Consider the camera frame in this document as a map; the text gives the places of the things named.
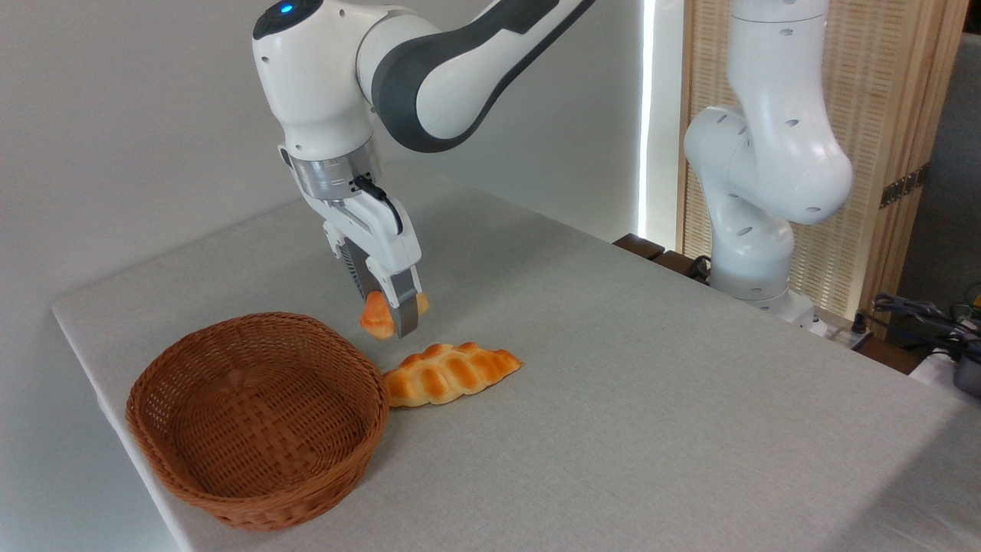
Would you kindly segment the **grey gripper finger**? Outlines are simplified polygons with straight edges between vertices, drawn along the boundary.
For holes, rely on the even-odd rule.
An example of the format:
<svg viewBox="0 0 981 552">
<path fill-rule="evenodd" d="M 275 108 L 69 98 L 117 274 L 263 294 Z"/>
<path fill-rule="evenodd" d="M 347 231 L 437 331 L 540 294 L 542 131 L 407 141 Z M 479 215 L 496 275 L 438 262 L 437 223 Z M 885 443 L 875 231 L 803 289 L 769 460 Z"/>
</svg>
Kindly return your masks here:
<svg viewBox="0 0 981 552">
<path fill-rule="evenodd" d="M 374 274 L 368 269 L 368 254 L 350 237 L 330 235 L 330 249 L 336 258 L 343 261 L 361 297 L 368 300 L 372 292 L 382 292 L 382 287 Z"/>
<path fill-rule="evenodd" d="M 422 287 L 416 266 L 410 265 L 397 273 L 389 271 L 379 261 L 367 261 L 366 267 L 370 274 L 366 297 L 370 297 L 372 292 L 381 292 L 395 323 L 397 336 L 406 337 L 419 325 L 418 294 Z"/>
</svg>

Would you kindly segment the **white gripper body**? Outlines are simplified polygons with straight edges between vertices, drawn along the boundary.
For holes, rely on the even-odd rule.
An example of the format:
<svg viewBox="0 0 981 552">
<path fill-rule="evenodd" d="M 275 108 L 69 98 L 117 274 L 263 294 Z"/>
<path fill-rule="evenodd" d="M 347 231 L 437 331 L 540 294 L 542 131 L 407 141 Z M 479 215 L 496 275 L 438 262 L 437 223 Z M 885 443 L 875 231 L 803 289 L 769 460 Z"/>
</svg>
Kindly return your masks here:
<svg viewBox="0 0 981 552">
<path fill-rule="evenodd" d="M 347 191 L 353 194 L 346 199 L 325 200 L 301 189 L 305 202 L 323 218 L 329 244 L 330 235 L 343 235 L 391 272 L 416 266 L 422 251 L 402 204 L 372 184 L 353 184 Z"/>
</svg>

